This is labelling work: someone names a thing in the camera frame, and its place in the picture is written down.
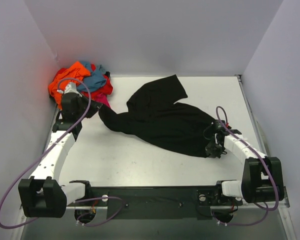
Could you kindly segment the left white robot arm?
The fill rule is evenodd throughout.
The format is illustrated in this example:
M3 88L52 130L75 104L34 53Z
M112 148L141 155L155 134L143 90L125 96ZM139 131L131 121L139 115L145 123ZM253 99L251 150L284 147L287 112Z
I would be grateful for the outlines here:
M88 206L93 200L90 182L71 180L61 184L61 170L82 129L82 120L93 117L102 103L78 93L66 93L57 112L47 152L28 179L21 179L18 192L28 218L61 218L66 207L77 201Z

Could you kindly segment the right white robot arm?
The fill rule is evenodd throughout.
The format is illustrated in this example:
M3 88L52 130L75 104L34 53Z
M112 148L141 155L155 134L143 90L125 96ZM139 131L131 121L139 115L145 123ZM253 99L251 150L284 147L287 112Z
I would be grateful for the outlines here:
M225 121L214 121L203 131L208 140L205 147L210 158L220 158L232 153L243 164L241 180L224 180L213 192L213 199L219 205L226 204L231 197L247 203L274 202L276 205L285 197L281 161L269 157L254 148L242 133L226 125Z

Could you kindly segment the black t shirt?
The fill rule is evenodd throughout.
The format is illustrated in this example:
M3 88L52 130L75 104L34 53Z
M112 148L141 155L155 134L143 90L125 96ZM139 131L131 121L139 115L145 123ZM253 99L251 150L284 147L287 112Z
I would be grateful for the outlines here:
M187 93L176 75L144 84L127 101L127 112L102 106L99 117L114 132L137 136L159 148L207 158L209 126L215 120L201 109L181 103Z

